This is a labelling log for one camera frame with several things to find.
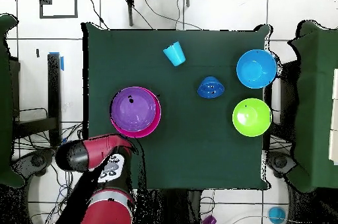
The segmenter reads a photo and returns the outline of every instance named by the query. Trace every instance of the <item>green bowl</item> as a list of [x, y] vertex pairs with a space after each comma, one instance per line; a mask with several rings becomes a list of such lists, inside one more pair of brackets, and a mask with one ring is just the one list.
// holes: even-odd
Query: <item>green bowl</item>
[[257, 98], [247, 98], [239, 102], [232, 113], [232, 123], [237, 131], [247, 137], [257, 137], [270, 126], [270, 107]]

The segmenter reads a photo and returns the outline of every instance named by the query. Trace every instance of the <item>blue object on floor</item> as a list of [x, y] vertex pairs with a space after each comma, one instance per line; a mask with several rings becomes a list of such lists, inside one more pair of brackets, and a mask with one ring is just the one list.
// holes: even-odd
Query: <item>blue object on floor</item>
[[186, 60], [179, 42], [175, 42], [174, 44], [168, 46], [163, 50], [163, 52], [175, 67]]
[[285, 219], [285, 210], [281, 207], [272, 207], [269, 210], [269, 219], [273, 224], [281, 224]]
[[202, 98], [216, 98], [223, 92], [224, 86], [213, 76], [204, 78], [197, 90], [197, 94]]
[[238, 60], [236, 72], [244, 86], [259, 89], [273, 81], [277, 72], [277, 64], [269, 52], [250, 50]]

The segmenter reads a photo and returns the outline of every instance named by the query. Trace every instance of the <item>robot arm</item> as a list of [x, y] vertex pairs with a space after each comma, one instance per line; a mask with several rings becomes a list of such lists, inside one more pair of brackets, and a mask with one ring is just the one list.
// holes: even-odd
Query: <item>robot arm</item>
[[84, 174], [56, 224], [131, 224], [135, 201], [129, 193], [130, 148], [118, 135], [70, 141], [59, 148], [59, 168]]

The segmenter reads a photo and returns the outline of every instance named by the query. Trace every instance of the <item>blue cup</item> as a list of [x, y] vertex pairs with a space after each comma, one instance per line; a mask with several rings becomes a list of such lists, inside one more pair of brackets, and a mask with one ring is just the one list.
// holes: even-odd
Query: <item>blue cup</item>
[[283, 223], [285, 216], [285, 211], [281, 207], [272, 207], [269, 210], [269, 218], [273, 224]]
[[224, 86], [213, 76], [204, 78], [197, 90], [197, 94], [202, 98], [216, 98], [223, 92]]
[[163, 50], [172, 64], [177, 67], [186, 60], [179, 42], [175, 42]]

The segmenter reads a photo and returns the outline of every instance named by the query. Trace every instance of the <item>pink bowl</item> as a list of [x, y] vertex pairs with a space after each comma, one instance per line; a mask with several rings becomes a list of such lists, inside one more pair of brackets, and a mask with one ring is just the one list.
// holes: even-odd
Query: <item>pink bowl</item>
[[115, 129], [117, 129], [120, 133], [122, 133], [123, 135], [126, 135], [127, 137], [136, 137], [136, 138], [145, 137], [146, 135], [149, 135], [150, 133], [152, 133], [156, 129], [158, 123], [160, 122], [160, 118], [161, 118], [160, 102], [150, 90], [143, 88], [143, 87], [140, 87], [140, 88], [146, 90], [154, 98], [154, 101], [156, 104], [156, 114], [155, 114], [154, 120], [149, 124], [149, 126], [141, 131], [125, 131], [121, 129], [120, 127], [118, 127], [115, 124], [115, 122], [110, 118], [110, 121], [114, 125]]

